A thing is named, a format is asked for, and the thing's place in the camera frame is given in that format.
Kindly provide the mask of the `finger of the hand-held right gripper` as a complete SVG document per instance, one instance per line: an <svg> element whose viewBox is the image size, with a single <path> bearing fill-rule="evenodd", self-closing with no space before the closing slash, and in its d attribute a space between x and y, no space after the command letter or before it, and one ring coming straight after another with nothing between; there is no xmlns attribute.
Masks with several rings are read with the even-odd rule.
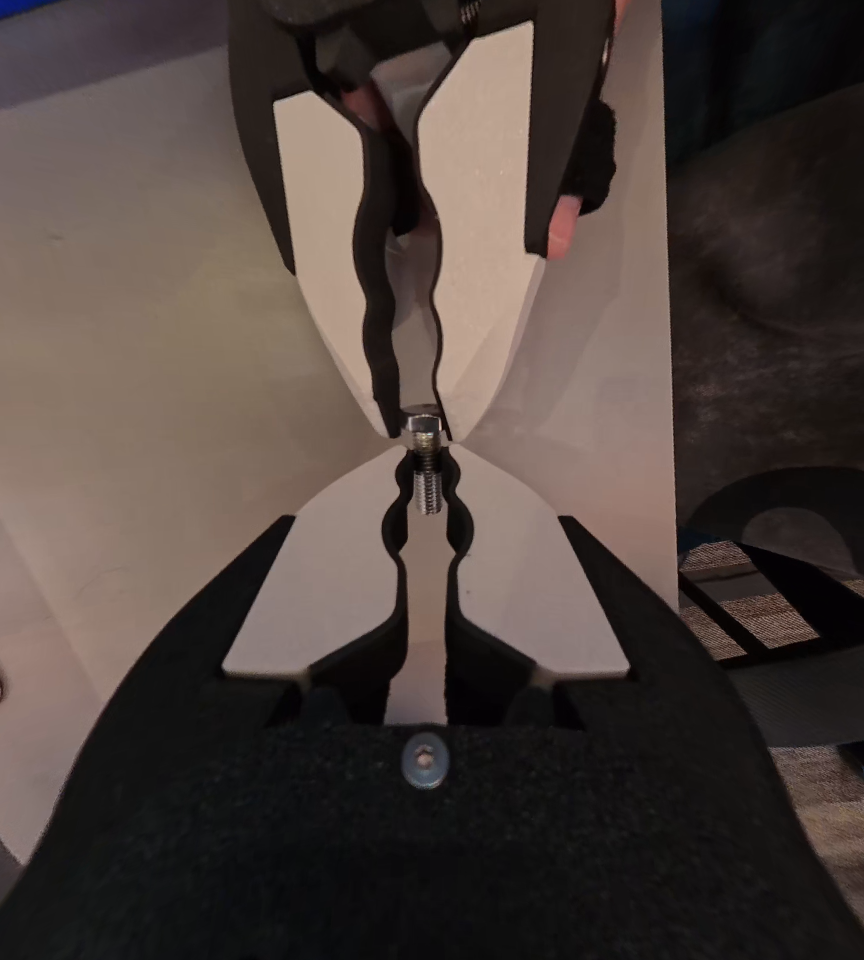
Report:
<svg viewBox="0 0 864 960"><path fill-rule="evenodd" d="M301 294L366 418L397 438L397 304L386 265L399 193L392 144L315 93L278 101L273 115Z"/></svg>
<svg viewBox="0 0 864 960"><path fill-rule="evenodd" d="M524 246L534 26L469 42L422 107L416 146L438 218L435 387L462 442L500 390L536 296Z"/></svg>

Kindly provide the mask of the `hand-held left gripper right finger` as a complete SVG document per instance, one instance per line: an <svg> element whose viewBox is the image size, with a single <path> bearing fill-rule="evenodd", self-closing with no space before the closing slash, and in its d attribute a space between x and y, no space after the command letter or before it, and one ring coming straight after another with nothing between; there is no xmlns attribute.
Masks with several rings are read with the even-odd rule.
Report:
<svg viewBox="0 0 864 960"><path fill-rule="evenodd" d="M558 513L462 445L442 455L449 724L500 724L528 688L626 680L630 663Z"/></svg>

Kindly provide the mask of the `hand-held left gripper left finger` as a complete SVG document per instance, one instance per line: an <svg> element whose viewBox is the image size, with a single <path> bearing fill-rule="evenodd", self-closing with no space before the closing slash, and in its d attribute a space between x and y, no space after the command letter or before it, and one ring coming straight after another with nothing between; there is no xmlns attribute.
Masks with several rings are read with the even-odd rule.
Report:
<svg viewBox="0 0 864 960"><path fill-rule="evenodd" d="M410 454L394 446L300 508L222 673L330 689L353 722L383 724L409 645L409 504Z"/></svg>

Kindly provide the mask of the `medium steel bolt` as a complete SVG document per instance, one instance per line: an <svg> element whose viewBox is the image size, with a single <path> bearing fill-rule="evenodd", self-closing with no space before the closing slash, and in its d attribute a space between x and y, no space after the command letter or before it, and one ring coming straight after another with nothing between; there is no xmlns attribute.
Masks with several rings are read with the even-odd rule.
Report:
<svg viewBox="0 0 864 960"><path fill-rule="evenodd" d="M444 504L444 426L439 407L434 403L406 407L402 411L402 432L412 456L415 508L423 516L435 516Z"/></svg>

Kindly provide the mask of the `person's right hand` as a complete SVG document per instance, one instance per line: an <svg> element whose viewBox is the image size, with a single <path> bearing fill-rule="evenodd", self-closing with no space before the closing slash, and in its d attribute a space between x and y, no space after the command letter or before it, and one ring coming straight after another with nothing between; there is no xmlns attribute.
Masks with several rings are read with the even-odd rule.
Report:
<svg viewBox="0 0 864 960"><path fill-rule="evenodd" d="M570 251L582 209L582 198L561 196L550 218L546 259L564 259Z"/></svg>

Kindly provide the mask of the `person's dark shirt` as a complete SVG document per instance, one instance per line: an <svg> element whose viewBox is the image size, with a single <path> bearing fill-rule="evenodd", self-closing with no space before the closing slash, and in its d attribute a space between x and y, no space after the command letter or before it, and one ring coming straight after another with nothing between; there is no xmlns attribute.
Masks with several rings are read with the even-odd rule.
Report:
<svg viewBox="0 0 864 960"><path fill-rule="evenodd" d="M735 482L864 472L864 82L668 184L678 516Z"/></svg>

